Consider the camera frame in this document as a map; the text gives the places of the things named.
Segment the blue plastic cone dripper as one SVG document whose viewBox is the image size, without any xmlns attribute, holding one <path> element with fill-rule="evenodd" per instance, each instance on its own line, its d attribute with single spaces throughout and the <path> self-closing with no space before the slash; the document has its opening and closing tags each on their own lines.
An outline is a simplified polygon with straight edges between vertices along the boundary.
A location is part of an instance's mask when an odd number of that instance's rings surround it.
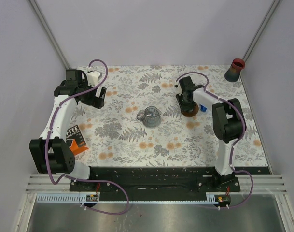
<svg viewBox="0 0 294 232">
<path fill-rule="evenodd" d="M 204 107 L 203 105 L 200 105 L 200 111 L 202 111 L 202 112 L 206 112 L 206 110 L 207 110 L 206 107 Z"/>
</svg>

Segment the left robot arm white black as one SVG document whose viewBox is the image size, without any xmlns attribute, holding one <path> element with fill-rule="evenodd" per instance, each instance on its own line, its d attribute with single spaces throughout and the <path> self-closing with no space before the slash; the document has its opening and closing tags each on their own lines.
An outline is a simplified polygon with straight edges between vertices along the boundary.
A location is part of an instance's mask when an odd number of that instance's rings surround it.
<svg viewBox="0 0 294 232">
<path fill-rule="evenodd" d="M 44 131 L 32 139 L 29 149 L 40 174 L 63 174 L 80 179 L 87 191 L 96 188 L 97 179 L 90 175 L 90 167 L 75 161 L 74 152 L 66 143 L 67 130 L 78 103 L 100 109 L 104 106 L 106 88 L 97 93 L 102 77 L 98 70 L 84 72 L 66 70 L 66 78 L 54 90 L 54 106 Z"/>
</svg>

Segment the wooden dripper ring holder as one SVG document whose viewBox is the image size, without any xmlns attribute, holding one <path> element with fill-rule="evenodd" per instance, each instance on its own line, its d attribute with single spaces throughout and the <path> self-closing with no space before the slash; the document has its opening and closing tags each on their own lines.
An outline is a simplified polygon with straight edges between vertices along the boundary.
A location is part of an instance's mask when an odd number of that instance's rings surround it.
<svg viewBox="0 0 294 232">
<path fill-rule="evenodd" d="M 199 107 L 197 104 L 195 104 L 194 108 L 192 111 L 181 111 L 181 113 L 185 116 L 185 117 L 194 117 L 199 111 Z"/>
</svg>

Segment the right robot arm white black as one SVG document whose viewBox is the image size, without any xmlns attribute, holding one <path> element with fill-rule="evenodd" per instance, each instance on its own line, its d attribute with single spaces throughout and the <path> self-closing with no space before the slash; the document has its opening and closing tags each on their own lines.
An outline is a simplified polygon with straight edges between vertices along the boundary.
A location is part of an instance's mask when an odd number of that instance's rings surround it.
<svg viewBox="0 0 294 232">
<path fill-rule="evenodd" d="M 206 85 L 195 85 L 189 72 L 176 80 L 180 93 L 176 95 L 181 113 L 193 117 L 203 106 L 212 113 L 212 126 L 218 139 L 218 155 L 210 184 L 217 191 L 225 190 L 234 181 L 234 148 L 244 136 L 246 123 L 238 99 L 224 100 L 206 90 Z"/>
</svg>

